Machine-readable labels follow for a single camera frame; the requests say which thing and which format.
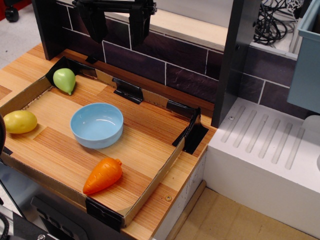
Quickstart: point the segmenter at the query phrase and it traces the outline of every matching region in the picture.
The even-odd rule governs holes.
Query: plastic toy food
[[[101,160],[86,180],[83,193],[94,194],[114,184],[122,175],[121,165],[122,162],[119,159],[106,157]]]
[[[26,110],[8,113],[3,118],[5,130],[11,134],[24,134],[32,131],[38,124],[36,116]]]
[[[76,76],[69,68],[60,68],[54,72],[53,82],[58,89],[71,95],[76,85]]]

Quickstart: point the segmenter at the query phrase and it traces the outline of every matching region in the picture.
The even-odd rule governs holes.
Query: green pear
[[[60,68],[54,72],[53,82],[58,89],[71,95],[76,85],[76,76],[69,68]]]

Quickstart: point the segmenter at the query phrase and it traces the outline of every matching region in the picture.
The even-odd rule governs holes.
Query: bowl
[[[75,139],[84,147],[103,149],[114,144],[124,128],[121,111],[108,103],[92,103],[77,110],[70,121]]]

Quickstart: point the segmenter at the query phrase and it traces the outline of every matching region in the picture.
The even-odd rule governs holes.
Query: dark tile backsplash
[[[289,87],[296,61],[250,47],[244,72]]]
[[[164,35],[150,32],[133,50],[199,74],[206,72],[207,49]]]
[[[264,81],[254,76],[244,74],[242,76],[239,97],[254,103],[259,103]]]
[[[165,63],[147,55],[103,42],[105,62],[157,83],[165,84]]]
[[[218,81],[167,63],[166,85],[212,102],[216,99]]]
[[[295,60],[250,47],[239,97],[300,119],[315,114],[287,102],[295,66]]]
[[[67,47],[120,69],[214,103],[222,52],[156,32],[132,48],[129,24],[106,19],[109,34],[94,42],[73,6],[57,2]]]
[[[149,80],[214,103],[223,52],[149,32],[144,43],[130,44],[129,24],[107,18],[109,34],[94,42],[73,6],[57,2],[67,47]],[[296,61],[250,47],[239,97],[305,118],[310,112],[287,103]]]

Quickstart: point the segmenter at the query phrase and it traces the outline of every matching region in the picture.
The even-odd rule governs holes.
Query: toy carrot
[[[83,193],[94,194],[114,184],[122,175],[121,165],[122,162],[119,159],[106,157],[101,160],[86,180]]]

